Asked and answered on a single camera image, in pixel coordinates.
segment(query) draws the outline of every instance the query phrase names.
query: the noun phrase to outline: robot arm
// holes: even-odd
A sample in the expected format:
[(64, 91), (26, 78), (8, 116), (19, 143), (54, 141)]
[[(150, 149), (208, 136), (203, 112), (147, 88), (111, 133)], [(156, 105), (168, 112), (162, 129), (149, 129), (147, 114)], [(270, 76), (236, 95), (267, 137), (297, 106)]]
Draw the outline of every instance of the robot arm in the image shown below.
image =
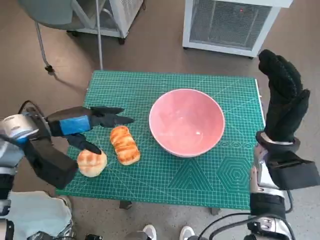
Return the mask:
[(320, 185), (315, 162), (298, 157), (300, 141), (294, 137), (308, 109), (310, 91), (303, 89), (296, 68), (282, 56), (264, 50), (259, 69), (268, 76), (270, 102), (264, 131), (256, 134), (250, 170), (250, 214), (260, 217), (248, 223), (245, 240), (292, 240), (285, 224), (286, 191)]
[(78, 165), (54, 148), (51, 137), (64, 137), (76, 148), (101, 154), (100, 149), (86, 141), (81, 133), (95, 126), (111, 128), (116, 124), (132, 123), (132, 118), (117, 115), (123, 110), (78, 106), (44, 117), (39, 107), (33, 104), (24, 112), (0, 122), (0, 215), (9, 213), (11, 201), (8, 195), (23, 156), (39, 178), (63, 189), (74, 178)]

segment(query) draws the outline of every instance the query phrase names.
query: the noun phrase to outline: pink bowl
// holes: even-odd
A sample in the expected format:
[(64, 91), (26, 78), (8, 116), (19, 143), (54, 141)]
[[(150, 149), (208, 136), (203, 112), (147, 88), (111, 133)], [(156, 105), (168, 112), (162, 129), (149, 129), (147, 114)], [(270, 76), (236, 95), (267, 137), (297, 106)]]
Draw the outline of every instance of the pink bowl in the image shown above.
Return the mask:
[(207, 94), (176, 89), (155, 101), (149, 126), (155, 140), (166, 151), (191, 158), (219, 142), (225, 130), (225, 117), (218, 103)]

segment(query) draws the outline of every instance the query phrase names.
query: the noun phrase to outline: black cable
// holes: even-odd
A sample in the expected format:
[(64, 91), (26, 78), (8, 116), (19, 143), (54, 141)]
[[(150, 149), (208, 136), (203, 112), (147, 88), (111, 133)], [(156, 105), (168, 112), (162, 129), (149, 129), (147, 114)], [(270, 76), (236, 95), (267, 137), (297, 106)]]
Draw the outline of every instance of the black cable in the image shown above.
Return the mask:
[(288, 194), (289, 202), (290, 202), (290, 208), (285, 211), (286, 214), (289, 214), (294, 209), (294, 198), (292, 197), (291, 191), (287, 190), (286, 193)]
[(25, 101), (24, 103), (22, 103), (22, 105), (21, 105), (21, 107), (20, 107), (20, 109), (19, 109), (19, 111), (18, 111), (18, 114), (21, 114), (21, 113), (22, 113), (22, 111), (24, 110), (24, 108), (25, 108), (25, 106), (26, 106), (27, 104), (32, 104), (32, 105), (35, 107), (35, 109), (36, 109), (43, 117), (45, 116), (44, 113), (41, 111), (40, 107), (39, 107), (37, 104), (35, 104), (34, 102), (32, 102), (31, 100), (27, 100), (27, 101)]
[(225, 226), (222, 226), (220, 228), (218, 228), (217, 230), (215, 230), (214, 232), (212, 232), (209, 236), (209, 240), (213, 240), (214, 236), (216, 236), (217, 234), (225, 231), (225, 230), (228, 230), (228, 229), (231, 229), (231, 228), (234, 228), (234, 227), (237, 227), (237, 226), (241, 226), (243, 224), (248, 224), (248, 223), (252, 223), (252, 222), (255, 222), (257, 221), (258, 219), (260, 218), (275, 218), (275, 219), (280, 219), (282, 220), (286, 227), (289, 229), (289, 232), (290, 232), (290, 235), (291, 235), (291, 239), (292, 240), (296, 240), (296, 237), (295, 237), (295, 234), (294, 234), (294, 231), (292, 230), (290, 224), (288, 223), (288, 221), (278, 215), (275, 215), (275, 214), (261, 214), (259, 216), (255, 216), (255, 217), (252, 217), (252, 218), (249, 218), (249, 219), (246, 219), (246, 220), (242, 220), (242, 221), (238, 221), (238, 222), (234, 222), (234, 223), (230, 223), (228, 225), (225, 225)]
[(205, 232), (208, 230), (208, 228), (210, 228), (213, 224), (219, 222), (222, 219), (228, 218), (228, 217), (232, 217), (232, 216), (237, 216), (237, 215), (250, 215), (250, 212), (239, 212), (239, 213), (231, 213), (225, 216), (222, 216), (220, 218), (218, 218), (217, 220), (214, 220), (212, 223), (210, 223), (199, 235), (197, 240), (200, 240), (200, 238), (203, 236), (203, 234), (205, 234)]
[(59, 236), (55, 237), (52, 240), (57, 240), (57, 239), (76, 239), (74, 236)]
[(0, 133), (0, 139), (4, 140), (4, 141), (6, 141), (6, 142), (9, 142), (9, 143), (11, 143), (11, 144), (13, 144), (13, 145), (16, 145), (16, 146), (19, 147), (19, 148), (22, 148), (22, 145), (21, 145), (19, 142), (17, 142), (17, 141), (16, 141), (15, 139), (13, 139), (13, 138), (8, 137), (8, 136), (5, 135), (5, 134)]

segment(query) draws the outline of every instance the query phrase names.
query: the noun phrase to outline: bowl rim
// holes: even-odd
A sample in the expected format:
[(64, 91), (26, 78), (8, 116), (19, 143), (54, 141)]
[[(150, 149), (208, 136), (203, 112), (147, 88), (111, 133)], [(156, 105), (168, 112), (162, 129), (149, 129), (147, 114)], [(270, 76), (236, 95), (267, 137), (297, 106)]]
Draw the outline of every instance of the bowl rim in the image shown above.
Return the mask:
[[(218, 141), (217, 141), (213, 146), (209, 147), (208, 149), (206, 149), (206, 150), (204, 150), (204, 151), (201, 151), (200, 153), (193, 154), (193, 155), (181, 154), (181, 153), (179, 153), (179, 152), (175, 152), (175, 151), (172, 151), (172, 150), (170, 150), (170, 149), (167, 149), (166, 147), (164, 147), (164, 146), (157, 140), (157, 138), (155, 137), (155, 134), (154, 134), (154, 132), (153, 132), (153, 129), (152, 129), (152, 127), (151, 127), (150, 118), (151, 118), (151, 115), (152, 115), (152, 112), (153, 112), (153, 110), (154, 110), (154, 108), (155, 108), (156, 103), (157, 103), (161, 98), (163, 98), (165, 95), (167, 95), (167, 94), (169, 94), (169, 93), (172, 93), (172, 92), (181, 91), (181, 90), (183, 90), (183, 91), (188, 90), (188, 91), (192, 91), (192, 92), (197, 92), (197, 93), (202, 94), (202, 95), (206, 96), (207, 98), (211, 99), (211, 100), (217, 105), (217, 107), (218, 107), (218, 109), (219, 109), (219, 111), (220, 111), (220, 113), (221, 113), (221, 115), (222, 115), (222, 119), (223, 119), (223, 122), (222, 122), (222, 123), (223, 123), (223, 126), (222, 126), (221, 133), (219, 134)], [(202, 155), (202, 154), (210, 151), (210, 150), (211, 150), (212, 148), (214, 148), (214, 147), (218, 144), (218, 142), (221, 140), (222, 136), (223, 136), (224, 133), (225, 133), (225, 126), (226, 126), (225, 115), (224, 115), (224, 112), (222, 111), (222, 108), (220, 107), (220, 105), (219, 105), (211, 96), (209, 96), (208, 94), (206, 94), (206, 93), (204, 93), (204, 92), (202, 92), (202, 91), (196, 90), (196, 89), (192, 89), (192, 88), (178, 88), (178, 89), (174, 89), (174, 90), (171, 90), (171, 91), (168, 91), (168, 92), (162, 94), (162, 95), (153, 103), (153, 105), (152, 105), (152, 107), (151, 107), (151, 109), (150, 109), (150, 112), (149, 112), (149, 119), (148, 119), (148, 120), (149, 120), (149, 129), (150, 129), (150, 131), (151, 131), (151, 134), (152, 134), (153, 138), (156, 140), (156, 142), (157, 142), (164, 150), (166, 150), (166, 151), (169, 152), (170, 154), (173, 154), (173, 155), (175, 155), (175, 156), (177, 156), (177, 157), (182, 157), (182, 158), (197, 157), (197, 156), (200, 156), (200, 155)]]

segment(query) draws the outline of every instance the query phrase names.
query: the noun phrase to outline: round bun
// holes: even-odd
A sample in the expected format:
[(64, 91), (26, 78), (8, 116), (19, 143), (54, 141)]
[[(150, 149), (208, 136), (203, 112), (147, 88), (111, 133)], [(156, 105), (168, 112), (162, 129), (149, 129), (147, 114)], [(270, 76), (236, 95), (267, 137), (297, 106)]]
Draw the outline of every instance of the round bun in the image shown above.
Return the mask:
[(77, 158), (79, 171), (84, 176), (93, 178), (98, 176), (107, 165), (107, 155), (101, 151), (101, 155), (88, 150), (82, 150)]

